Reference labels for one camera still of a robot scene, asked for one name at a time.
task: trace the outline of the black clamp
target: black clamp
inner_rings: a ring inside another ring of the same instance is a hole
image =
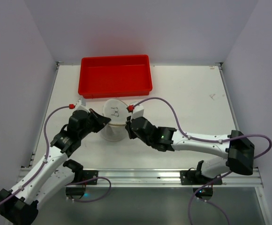
[[[190,168],[189,170],[180,171],[182,185],[203,185],[217,178],[208,178],[202,175],[203,162],[204,161],[198,162],[196,170],[191,170],[192,168]],[[213,185],[222,185],[222,180],[214,181]]]

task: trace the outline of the glass panel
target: glass panel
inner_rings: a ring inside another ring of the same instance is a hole
[[[105,188],[87,187],[87,196],[95,198]],[[66,201],[61,190],[40,210],[33,225],[185,225],[190,224],[187,206],[191,188],[113,188],[105,199],[92,203]],[[264,225],[254,188],[214,188],[211,199],[230,218],[232,225]],[[194,200],[195,225],[225,225],[224,215],[215,207]]]

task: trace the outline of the black mounting bracket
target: black mounting bracket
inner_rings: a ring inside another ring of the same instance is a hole
[[[98,177],[98,170],[83,170],[83,179],[89,180]],[[89,181],[86,185],[97,185],[98,180]]]
[[[182,185],[204,185],[213,179],[208,178],[196,178],[196,170],[181,170],[180,179]],[[213,185],[222,185],[222,180],[217,180]]]

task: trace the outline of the cable tie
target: cable tie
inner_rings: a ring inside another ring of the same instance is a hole
[[[18,186],[18,189],[23,191],[23,190],[24,190],[24,187],[23,187],[22,185],[19,185],[19,186]]]

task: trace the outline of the white table surface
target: white table surface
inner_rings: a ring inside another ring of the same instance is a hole
[[[60,66],[48,106],[47,115],[60,106],[76,103],[80,66]],[[219,135],[235,129],[232,113],[218,67],[151,66],[153,90],[149,96],[120,97],[126,104],[147,97],[165,98],[177,112],[184,131]],[[87,106],[98,113],[107,98],[88,99]],[[155,126],[177,127],[169,107],[158,100],[145,102],[144,116]],[[72,110],[58,111],[47,126],[49,141],[59,133]],[[43,132],[39,139],[34,163],[45,153]],[[71,159],[84,168],[190,168],[213,155],[192,151],[158,152],[140,140],[126,138],[108,142],[99,134],[89,134]]]

